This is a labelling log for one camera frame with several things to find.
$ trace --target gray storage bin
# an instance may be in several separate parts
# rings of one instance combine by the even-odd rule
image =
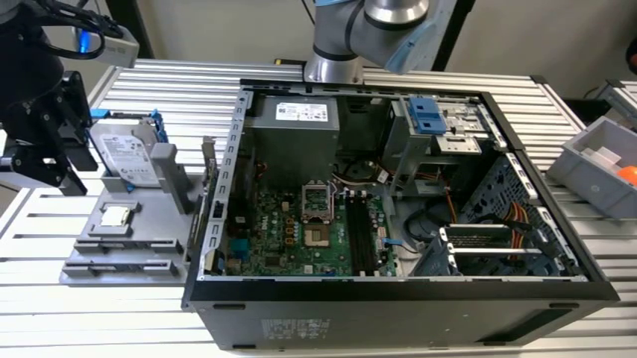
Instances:
[[[562,147],[548,175],[610,217],[637,218],[637,188],[616,174],[637,166],[637,134],[602,117]]]

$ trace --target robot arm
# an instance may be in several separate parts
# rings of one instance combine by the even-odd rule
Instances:
[[[362,83],[359,57],[405,74],[422,60],[435,34],[429,0],[317,0],[310,82]]]
[[[99,38],[84,51],[51,45],[41,26],[72,26]],[[64,72],[59,57],[91,60],[107,38],[124,32],[106,16],[53,0],[0,1],[0,122],[7,133],[1,178],[19,186],[60,188],[64,195],[87,189],[72,166],[95,171],[88,151],[91,113],[79,72]]]

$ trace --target aluminum extrusion table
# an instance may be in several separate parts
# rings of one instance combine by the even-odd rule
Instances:
[[[224,146],[240,78],[299,81],[298,66],[186,63],[140,60],[135,69],[107,71],[89,96],[94,107],[150,112],[158,108],[178,161],[202,172],[202,136]],[[561,143],[581,124],[541,78],[413,72],[397,76],[366,70],[371,85],[489,91],[498,102],[532,160],[545,171]],[[196,314],[180,312],[182,288],[68,288],[57,276],[75,237],[102,191],[102,171],[80,173],[88,196],[64,197],[56,189],[20,191],[7,214],[0,238],[0,357],[142,357],[219,353]],[[564,187],[553,194],[588,248],[620,293],[621,302],[524,348],[449,351],[355,350],[268,352],[286,357],[410,356],[520,358],[637,357],[637,220],[605,218]]]

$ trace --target motherboard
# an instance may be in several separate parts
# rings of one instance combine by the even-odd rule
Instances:
[[[242,276],[395,276],[378,197],[323,183],[260,189],[248,238],[231,241],[227,271]]]

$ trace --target green circuit board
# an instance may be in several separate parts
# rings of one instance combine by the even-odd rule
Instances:
[[[350,260],[350,240],[347,238],[345,197],[334,197],[334,220],[323,223],[305,223],[300,219],[302,200],[299,192],[268,192],[262,190],[256,199],[252,237],[248,239],[248,255],[240,263],[242,276],[325,276],[339,277],[358,275],[353,273]],[[386,230],[385,214],[379,198],[367,200],[370,212],[370,233],[373,246],[381,244],[378,226]],[[309,246],[317,241],[306,237],[313,227],[326,230],[323,246]],[[385,249],[387,261],[378,265],[379,275],[394,276],[393,250]]]

